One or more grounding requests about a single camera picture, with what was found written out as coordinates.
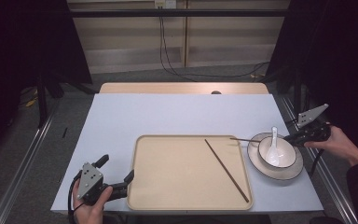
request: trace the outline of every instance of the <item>wooden tray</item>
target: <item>wooden tray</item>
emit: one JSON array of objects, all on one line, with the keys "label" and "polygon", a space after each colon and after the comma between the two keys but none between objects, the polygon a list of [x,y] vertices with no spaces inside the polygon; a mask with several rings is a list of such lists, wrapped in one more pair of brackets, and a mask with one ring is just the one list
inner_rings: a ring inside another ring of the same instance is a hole
[{"label": "wooden tray", "polygon": [[[133,155],[133,210],[246,210],[253,204],[241,145],[229,135],[143,135]],[[242,191],[247,203],[208,140]]]}]

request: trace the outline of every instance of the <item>power outlet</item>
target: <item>power outlet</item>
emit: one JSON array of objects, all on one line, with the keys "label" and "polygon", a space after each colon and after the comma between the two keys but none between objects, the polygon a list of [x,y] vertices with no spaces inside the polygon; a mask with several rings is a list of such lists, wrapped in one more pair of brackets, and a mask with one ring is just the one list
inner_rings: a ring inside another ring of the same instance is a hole
[{"label": "power outlet", "polygon": [[155,0],[155,8],[165,8],[165,0]]},{"label": "power outlet", "polygon": [[165,8],[176,9],[176,0],[165,0]]},{"label": "power outlet", "polygon": [[155,8],[176,9],[176,0],[155,0]]}]

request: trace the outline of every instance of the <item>chopsticks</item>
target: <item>chopsticks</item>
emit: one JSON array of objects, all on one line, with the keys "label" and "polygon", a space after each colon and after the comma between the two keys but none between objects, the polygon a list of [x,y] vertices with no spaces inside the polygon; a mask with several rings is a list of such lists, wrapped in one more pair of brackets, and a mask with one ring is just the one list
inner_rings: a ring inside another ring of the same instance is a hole
[{"label": "chopsticks", "polygon": [[228,171],[228,169],[226,168],[225,164],[223,164],[223,162],[220,160],[220,158],[217,156],[216,152],[214,152],[213,148],[211,147],[211,145],[209,144],[209,142],[204,139],[206,144],[208,145],[208,147],[211,149],[212,153],[214,154],[214,156],[217,158],[217,160],[220,162],[220,164],[222,165],[223,169],[225,169],[226,173],[228,174],[229,178],[231,179],[232,183],[234,183],[235,187],[237,187],[238,191],[240,192],[240,194],[242,195],[243,199],[248,203],[249,199],[248,197],[246,197],[245,193],[242,191],[242,189],[240,188],[240,186],[237,184],[237,181],[235,181],[234,177],[232,177],[232,175],[230,174],[230,172]]},{"label": "chopsticks", "polygon": [[257,140],[251,140],[251,139],[244,139],[244,138],[229,138],[231,140],[238,140],[238,141],[245,141],[245,142],[257,142],[260,143],[261,141],[257,141]]}]

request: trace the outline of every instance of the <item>white bowl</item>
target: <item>white bowl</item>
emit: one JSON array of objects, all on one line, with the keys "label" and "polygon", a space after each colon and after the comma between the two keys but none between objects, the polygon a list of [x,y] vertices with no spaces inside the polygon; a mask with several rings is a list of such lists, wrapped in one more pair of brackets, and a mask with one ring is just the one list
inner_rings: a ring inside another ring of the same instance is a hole
[{"label": "white bowl", "polygon": [[269,151],[269,147],[271,146],[272,137],[266,137],[261,140],[258,145],[258,153],[261,158],[271,166],[285,168],[293,165],[296,161],[296,151],[290,143],[286,140],[277,137],[277,151],[279,164],[273,165],[267,161],[267,152]]}]

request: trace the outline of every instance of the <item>wall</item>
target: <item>wall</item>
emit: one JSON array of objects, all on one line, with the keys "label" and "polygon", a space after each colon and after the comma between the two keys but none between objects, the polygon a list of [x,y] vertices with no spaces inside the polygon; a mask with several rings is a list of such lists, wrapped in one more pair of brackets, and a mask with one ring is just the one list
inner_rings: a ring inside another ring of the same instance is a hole
[{"label": "wall", "polygon": [[[154,1],[69,0],[69,7],[154,8]],[[286,9],[288,0],[177,0],[177,8]],[[160,64],[159,18],[75,18],[92,74],[155,69]],[[283,18],[163,18],[173,67],[269,61]]]}]

